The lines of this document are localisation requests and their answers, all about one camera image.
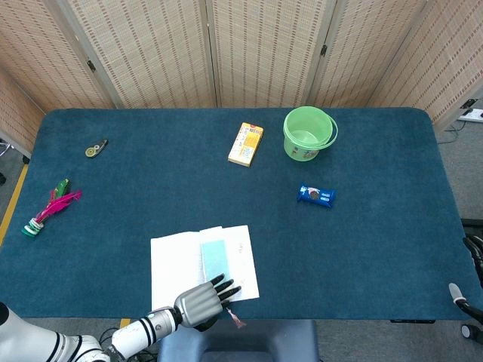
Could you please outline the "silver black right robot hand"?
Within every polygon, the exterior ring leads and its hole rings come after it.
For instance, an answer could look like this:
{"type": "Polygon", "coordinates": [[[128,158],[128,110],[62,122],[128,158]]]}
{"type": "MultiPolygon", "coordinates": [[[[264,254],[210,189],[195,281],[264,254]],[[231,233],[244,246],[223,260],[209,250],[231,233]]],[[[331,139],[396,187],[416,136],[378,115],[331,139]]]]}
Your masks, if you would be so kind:
{"type": "MultiPolygon", "coordinates": [[[[471,254],[480,286],[482,286],[482,238],[477,235],[466,235],[463,238],[463,243],[471,254]]],[[[453,303],[465,314],[482,324],[482,310],[470,305],[455,283],[449,283],[448,288],[453,303]]]]}

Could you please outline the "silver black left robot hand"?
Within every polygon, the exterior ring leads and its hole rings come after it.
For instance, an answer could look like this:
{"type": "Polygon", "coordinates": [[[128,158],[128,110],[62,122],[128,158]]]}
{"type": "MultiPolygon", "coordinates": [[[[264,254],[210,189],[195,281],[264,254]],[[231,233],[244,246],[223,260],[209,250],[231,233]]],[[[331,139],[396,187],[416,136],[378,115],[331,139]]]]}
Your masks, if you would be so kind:
{"type": "Polygon", "coordinates": [[[174,302],[174,320],[176,325],[195,328],[198,331],[209,329],[218,319],[218,315],[229,306],[229,298],[241,291],[234,280],[224,281],[225,275],[193,287],[181,293],[174,302]]]}

